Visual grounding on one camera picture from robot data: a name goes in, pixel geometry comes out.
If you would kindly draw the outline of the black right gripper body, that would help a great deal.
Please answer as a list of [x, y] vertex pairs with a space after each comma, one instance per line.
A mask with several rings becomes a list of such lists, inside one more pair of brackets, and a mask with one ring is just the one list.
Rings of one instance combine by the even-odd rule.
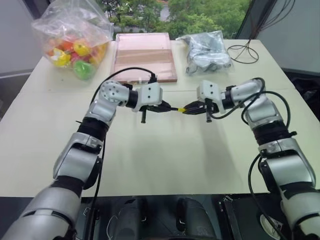
[[211, 99], [206, 98], [204, 100], [205, 103], [205, 109], [206, 109], [206, 122], [211, 123], [212, 119], [217, 119], [216, 116], [214, 116], [214, 111], [218, 109], [218, 106], [216, 103], [214, 103]]

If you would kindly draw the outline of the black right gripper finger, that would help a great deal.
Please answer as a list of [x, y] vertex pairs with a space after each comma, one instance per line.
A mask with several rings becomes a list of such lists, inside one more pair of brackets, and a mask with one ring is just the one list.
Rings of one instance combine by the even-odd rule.
[[188, 108], [185, 110], [186, 115], [200, 115], [205, 114], [207, 110], [205, 108]]
[[189, 103], [186, 108], [188, 110], [197, 110], [197, 109], [201, 109], [201, 108], [205, 108], [205, 103], [201, 102], [201, 101], [193, 101], [191, 103]]

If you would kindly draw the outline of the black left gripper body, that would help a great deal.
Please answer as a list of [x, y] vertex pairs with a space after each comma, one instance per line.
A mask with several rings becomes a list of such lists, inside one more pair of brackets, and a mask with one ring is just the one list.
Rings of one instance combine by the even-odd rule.
[[139, 109], [141, 114], [141, 123], [145, 124], [146, 123], [146, 117], [147, 117], [147, 111], [155, 112], [155, 113], [160, 113], [161, 108], [156, 105], [144, 105]]

